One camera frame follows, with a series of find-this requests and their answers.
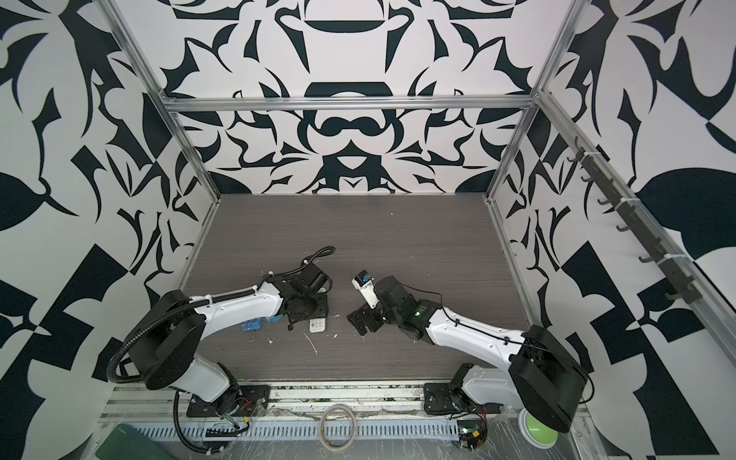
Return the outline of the white remote control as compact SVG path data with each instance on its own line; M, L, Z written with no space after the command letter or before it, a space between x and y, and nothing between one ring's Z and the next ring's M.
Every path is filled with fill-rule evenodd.
M313 318L310 320L309 331L312 334L321 334L326 331L326 318Z

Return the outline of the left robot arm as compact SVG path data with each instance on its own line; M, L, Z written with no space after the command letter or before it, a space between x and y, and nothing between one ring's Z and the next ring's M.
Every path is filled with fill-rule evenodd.
M232 372L197 352L203 339L247 321L283 316L289 326L322 318L328 310L332 279L316 262L335 253L331 245L304 259L298 268L270 272L252 287L217 295L164 294L126 336L107 364L107 380L143 383L149 390L170 388L178 400L189 393L230 423L232 434L249 422L234 415L245 398Z

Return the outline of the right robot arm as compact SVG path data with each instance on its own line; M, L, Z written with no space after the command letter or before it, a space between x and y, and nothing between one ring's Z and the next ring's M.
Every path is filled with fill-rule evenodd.
M360 335L384 325L397 327L408 338L446 347L477 358L507 375L518 402L544 426L560 433L572 427L590 376L559 340L540 326L509 330L461 316L444 302L417 299L412 287L393 276L375 281L366 272L353 280L364 299L348 314Z

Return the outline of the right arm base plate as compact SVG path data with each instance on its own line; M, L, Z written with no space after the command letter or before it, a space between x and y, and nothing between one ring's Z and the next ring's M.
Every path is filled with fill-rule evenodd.
M423 411L431 416L482 414L483 411L498 414L502 408L498 402L477 404L450 383L425 383L423 401Z

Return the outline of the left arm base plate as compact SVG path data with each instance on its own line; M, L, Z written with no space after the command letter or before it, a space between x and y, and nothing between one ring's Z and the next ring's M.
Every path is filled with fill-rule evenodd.
M191 396L186 410L188 418L213 418L229 414L233 418L249 417L267 409L271 386L267 384L241 385L240 389L228 390L216 402L204 402Z

